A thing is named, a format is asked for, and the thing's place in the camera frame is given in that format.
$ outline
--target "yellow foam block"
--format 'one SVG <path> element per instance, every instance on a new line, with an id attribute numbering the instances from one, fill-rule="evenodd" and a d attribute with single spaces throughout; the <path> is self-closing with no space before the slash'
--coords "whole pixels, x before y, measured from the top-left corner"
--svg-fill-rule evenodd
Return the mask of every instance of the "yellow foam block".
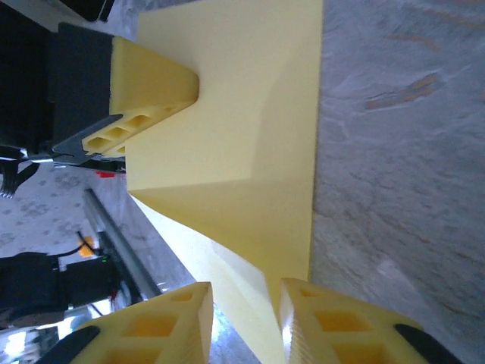
<path id="1" fill-rule="evenodd" d="M 426 364 L 394 329 L 421 328 L 411 319 L 297 279 L 281 283 L 286 362 Z"/>
<path id="2" fill-rule="evenodd" d="M 181 64 L 116 36 L 111 56 L 113 124 L 83 139 L 88 155 L 124 156 L 124 141 L 193 104 L 199 78 Z"/>
<path id="3" fill-rule="evenodd" d="M 139 19 L 200 93 L 126 141 L 128 190 L 263 362 L 283 360 L 280 279 L 308 277 L 322 17 L 323 0 L 203 0 Z M 210 239 L 167 238 L 161 215 Z"/>
<path id="4" fill-rule="evenodd" d="M 207 363 L 212 316 L 211 284 L 191 284 L 88 322 L 101 332 L 71 363 Z"/>

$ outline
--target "gray marble floor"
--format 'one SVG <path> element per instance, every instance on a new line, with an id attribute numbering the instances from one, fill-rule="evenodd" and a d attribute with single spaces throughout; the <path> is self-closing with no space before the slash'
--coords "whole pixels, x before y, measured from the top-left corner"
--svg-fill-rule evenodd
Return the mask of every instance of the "gray marble floor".
<path id="1" fill-rule="evenodd" d="M 135 39 L 139 11 L 181 2 L 117 0 L 108 24 L 89 26 Z M 43 3 L 33 13 L 47 27 L 69 19 Z M 485 2 L 328 0 L 324 26 L 311 279 L 483 362 Z M 3 256 L 69 249 L 87 229 L 80 191 L 94 185 L 157 281 L 192 281 L 122 177 L 50 168 L 0 201 Z M 219 317 L 211 362 L 257 362 Z"/>

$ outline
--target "yellow plastic part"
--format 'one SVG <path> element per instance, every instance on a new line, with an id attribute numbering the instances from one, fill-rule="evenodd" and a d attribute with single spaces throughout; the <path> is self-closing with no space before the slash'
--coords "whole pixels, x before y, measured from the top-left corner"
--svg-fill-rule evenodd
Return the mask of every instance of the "yellow plastic part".
<path id="1" fill-rule="evenodd" d="M 421 328 L 411 319 L 297 279 L 281 282 L 286 362 L 308 364 L 426 364 L 394 329 Z"/>
<path id="2" fill-rule="evenodd" d="M 191 284 L 90 321 L 101 332 L 71 364 L 207 363 L 212 316 L 211 284 Z"/>
<path id="3" fill-rule="evenodd" d="M 84 240 L 89 244 L 89 246 L 94 248 L 94 239 L 92 237 L 84 237 Z M 83 245 L 83 244 L 84 242 L 82 240 L 79 240 L 79 245 Z M 83 258 L 89 258 L 90 256 L 94 255 L 91 249 L 84 245 L 81 247 L 79 254 Z"/>
<path id="4" fill-rule="evenodd" d="M 198 96 L 199 78 L 193 71 L 116 36 L 110 115 L 123 117 L 84 138 L 83 148 L 88 155 L 124 156 L 125 140 L 190 106 Z"/>
<path id="5" fill-rule="evenodd" d="M 128 190 L 263 363 L 284 360 L 280 279 L 308 278 L 322 25 L 323 0 L 139 18 L 139 44 L 201 83 L 194 105 L 126 141 Z"/>

